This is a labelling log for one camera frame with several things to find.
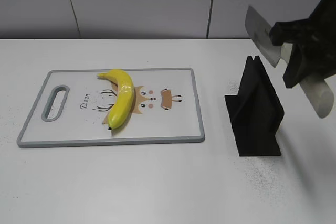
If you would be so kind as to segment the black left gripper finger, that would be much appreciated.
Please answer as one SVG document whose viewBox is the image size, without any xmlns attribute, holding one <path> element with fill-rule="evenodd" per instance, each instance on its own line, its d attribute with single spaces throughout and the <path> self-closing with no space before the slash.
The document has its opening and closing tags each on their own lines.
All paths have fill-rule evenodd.
<svg viewBox="0 0 336 224">
<path fill-rule="evenodd" d="M 315 35 L 316 24 L 310 18 L 290 22 L 276 22 L 270 30 L 270 40 L 273 46 L 284 43 L 317 44 L 319 38 Z"/>
</svg>

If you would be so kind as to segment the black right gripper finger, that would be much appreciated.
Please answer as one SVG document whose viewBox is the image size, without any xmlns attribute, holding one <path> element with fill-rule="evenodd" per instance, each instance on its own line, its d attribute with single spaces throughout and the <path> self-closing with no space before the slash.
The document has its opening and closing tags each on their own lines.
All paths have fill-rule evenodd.
<svg viewBox="0 0 336 224">
<path fill-rule="evenodd" d="M 323 79 L 335 75 L 335 29 L 317 29 L 317 44 L 293 44 L 288 67 L 283 74 L 286 88 L 293 88 L 305 77 L 319 74 Z"/>
</svg>

